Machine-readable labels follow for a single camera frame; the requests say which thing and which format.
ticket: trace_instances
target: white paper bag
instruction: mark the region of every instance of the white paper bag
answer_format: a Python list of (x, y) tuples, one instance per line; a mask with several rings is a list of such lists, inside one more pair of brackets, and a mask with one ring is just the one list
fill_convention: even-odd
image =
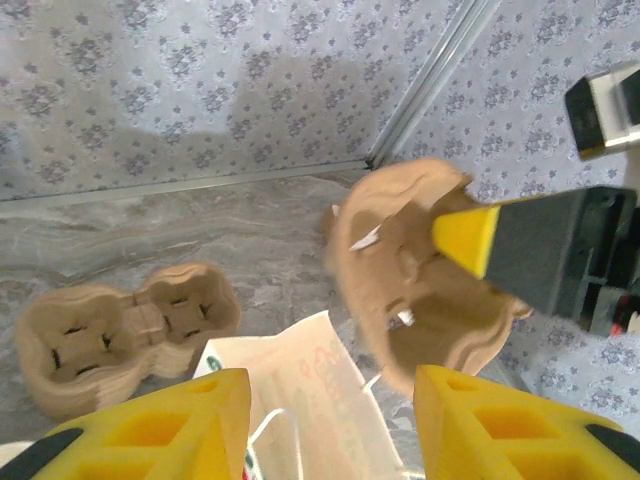
[[(380, 408), (370, 390), (363, 389), (364, 378), (327, 312), (273, 337), (209, 340), (194, 376), (225, 367), (249, 371), (252, 432), (276, 408), (295, 415), (305, 480), (407, 478)], [(252, 447), (245, 478), (296, 480), (287, 418), (275, 418)]]

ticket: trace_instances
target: wall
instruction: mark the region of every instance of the wall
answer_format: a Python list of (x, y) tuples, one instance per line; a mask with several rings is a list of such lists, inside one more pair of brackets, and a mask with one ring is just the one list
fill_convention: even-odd
[(395, 160), (440, 156), (497, 200), (618, 184), (623, 157), (577, 158), (564, 93), (582, 75), (640, 59), (637, 0), (503, 1)]
[[(640, 57), (639, 16), (637, 0), (503, 1), (394, 160), (450, 159), (485, 201), (620, 184), (623, 156), (578, 160), (563, 96), (583, 74)], [(500, 359), (533, 393), (640, 437), (640, 337), (603, 340), (535, 315), (514, 322)]]
[(461, 0), (6, 0), (0, 200), (363, 159)]

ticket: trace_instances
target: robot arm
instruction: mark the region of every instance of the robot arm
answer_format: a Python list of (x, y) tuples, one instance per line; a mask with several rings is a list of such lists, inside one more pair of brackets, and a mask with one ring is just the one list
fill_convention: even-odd
[(626, 152), (625, 183), (444, 215), (436, 247), (478, 278), (598, 335), (640, 334), (640, 64), (565, 96), (580, 157)]

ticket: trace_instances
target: marble floor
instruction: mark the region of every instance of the marble floor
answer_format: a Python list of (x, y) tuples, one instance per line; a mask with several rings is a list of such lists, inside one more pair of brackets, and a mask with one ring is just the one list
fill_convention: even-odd
[[(373, 362), (356, 348), (353, 323), (324, 271), (318, 230), (323, 210), (340, 202), (363, 174), (323, 174), (1, 214), (0, 443), (35, 439), (53, 426), (31, 401), (13, 348), (13, 323), (23, 309), (50, 289), (85, 282), (134, 290), (154, 270), (176, 263), (202, 261), (222, 268), (243, 308), (242, 335), (275, 334), (329, 309), (365, 378), (373, 376)], [(557, 330), (551, 320), (518, 322), (502, 355), (509, 373), (496, 362), (481, 375), (513, 383), (518, 376), (511, 373), (518, 372), (529, 379), (529, 387), (538, 388), (538, 373), (533, 372), (555, 365), (554, 381), (566, 380), (569, 374), (562, 377), (562, 369), (570, 365), (558, 362), (560, 354), (531, 344), (537, 334), (549, 332), (560, 335), (560, 346), (582, 338)], [(543, 385), (551, 381), (544, 371), (540, 378), (547, 379)], [(149, 378), (137, 395), (181, 380)], [(542, 394), (561, 394), (562, 388)], [(373, 391), (405, 465), (422, 468), (410, 400), (383, 382)]]

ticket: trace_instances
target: white paper piece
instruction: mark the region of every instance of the white paper piece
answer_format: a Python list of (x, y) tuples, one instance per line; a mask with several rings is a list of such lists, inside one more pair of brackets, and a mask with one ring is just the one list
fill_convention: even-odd
[[(371, 391), (363, 390), (362, 372), (326, 311), (272, 337), (209, 340), (196, 376), (220, 368), (248, 370), (252, 428), (276, 408), (286, 408), (296, 415), (303, 432), (302, 456), (309, 464), (305, 480), (408, 478), (380, 407)], [(263, 473), (269, 479), (293, 479), (293, 475), (284, 474), (292, 468), (283, 468), (293, 466), (293, 460), (284, 458), (287, 452), (293, 453), (288, 441), (290, 426), (276, 423), (270, 430), (265, 441), (257, 442), (255, 452), (249, 449), (247, 477), (258, 479)], [(331, 447), (323, 446), (323, 439), (332, 442)], [(315, 442), (320, 442), (317, 447), (312, 446)], [(348, 445), (351, 453), (342, 453), (341, 445)], [(258, 462), (259, 471), (255, 468)]]
[(4, 467), (31, 445), (33, 445), (33, 442), (13, 442), (0, 445), (0, 468)]
[(629, 319), (629, 326), (627, 327), (627, 333), (635, 333), (640, 335), (640, 314), (633, 312)]
[(402, 323), (404, 323), (407, 327), (410, 327), (416, 321), (416, 319), (413, 317), (413, 312), (409, 309), (403, 310), (398, 313), (398, 317), (400, 317)]
[(378, 235), (378, 230), (380, 230), (380, 226), (378, 225), (376, 228), (371, 230), (364, 238), (361, 238), (356, 243), (351, 245), (349, 248), (350, 252), (357, 252), (358, 250), (362, 250), (363, 248), (367, 248), (369, 245), (373, 245), (378, 240), (380, 240), (380, 236)]

